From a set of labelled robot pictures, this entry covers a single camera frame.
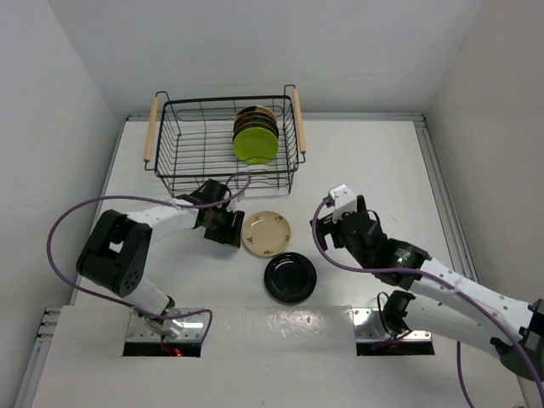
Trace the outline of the blue floral celadon plate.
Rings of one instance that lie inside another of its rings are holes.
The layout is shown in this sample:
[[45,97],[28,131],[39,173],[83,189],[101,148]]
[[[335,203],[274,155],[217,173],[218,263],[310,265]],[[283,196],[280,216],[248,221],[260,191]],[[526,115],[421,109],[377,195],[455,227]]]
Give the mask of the blue floral celadon plate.
[[248,128],[267,128],[274,133],[279,132],[277,124],[262,123],[257,121],[244,122],[240,126],[235,125],[234,132],[237,133]]

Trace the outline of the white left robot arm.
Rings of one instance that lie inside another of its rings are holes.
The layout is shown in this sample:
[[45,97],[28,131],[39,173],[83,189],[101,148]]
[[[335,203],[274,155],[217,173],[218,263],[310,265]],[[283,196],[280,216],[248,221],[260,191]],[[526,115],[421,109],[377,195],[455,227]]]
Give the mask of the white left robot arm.
[[174,301],[145,278],[150,246],[183,230],[204,229],[204,238],[241,246],[245,213],[235,208],[227,185],[209,179],[190,194],[139,212],[103,212],[76,261],[80,276],[162,320]]

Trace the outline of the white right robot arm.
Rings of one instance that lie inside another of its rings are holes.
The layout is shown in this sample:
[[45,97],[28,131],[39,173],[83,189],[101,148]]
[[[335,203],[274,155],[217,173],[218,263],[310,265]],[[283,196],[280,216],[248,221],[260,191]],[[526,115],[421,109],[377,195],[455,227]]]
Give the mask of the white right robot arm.
[[427,251],[387,236],[362,195],[341,186],[326,197],[325,217],[314,215],[310,228],[321,255],[328,238],[345,249],[355,266],[326,257],[350,272],[373,275],[394,291],[382,307],[382,323],[395,335],[427,331],[486,352],[510,372],[543,379],[543,302],[500,294],[448,268]]

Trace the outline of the beige plate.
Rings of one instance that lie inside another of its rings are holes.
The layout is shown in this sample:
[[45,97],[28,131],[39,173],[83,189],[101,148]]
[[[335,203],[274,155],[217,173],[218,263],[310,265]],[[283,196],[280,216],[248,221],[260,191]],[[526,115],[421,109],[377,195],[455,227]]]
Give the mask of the beige plate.
[[273,211],[251,215],[242,225],[241,241],[253,255],[270,258],[286,250],[292,237],[291,225]]

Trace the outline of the brown yellow patterned plate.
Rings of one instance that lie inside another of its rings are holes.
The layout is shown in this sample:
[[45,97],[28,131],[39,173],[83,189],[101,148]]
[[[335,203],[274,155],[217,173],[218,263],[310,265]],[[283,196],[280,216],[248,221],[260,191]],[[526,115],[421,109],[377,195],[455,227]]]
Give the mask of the brown yellow patterned plate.
[[250,121],[257,121],[257,122],[262,122],[262,123],[269,123],[269,124],[276,124],[277,123],[277,120],[273,120],[269,117],[267,117],[266,115],[261,115],[261,114],[245,114],[243,115],[240,119],[238,120],[235,120],[234,124],[236,126],[240,126],[242,123],[244,122],[250,122]]
[[262,105],[252,105],[252,106],[248,106],[246,108],[243,108],[242,110],[240,110],[236,114],[235,119],[238,120],[245,114],[253,114],[253,113],[266,115],[267,117],[269,117],[269,118],[271,118],[273,120],[276,119],[275,113],[271,109],[269,109],[268,107],[262,106]]

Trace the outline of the lime green plate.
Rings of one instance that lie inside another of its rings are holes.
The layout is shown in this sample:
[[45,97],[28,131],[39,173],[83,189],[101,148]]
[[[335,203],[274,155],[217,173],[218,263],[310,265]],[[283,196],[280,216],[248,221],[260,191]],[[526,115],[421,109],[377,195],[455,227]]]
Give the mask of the lime green plate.
[[275,133],[262,127],[238,132],[233,140],[236,158],[249,164],[264,164],[276,158],[279,141]]

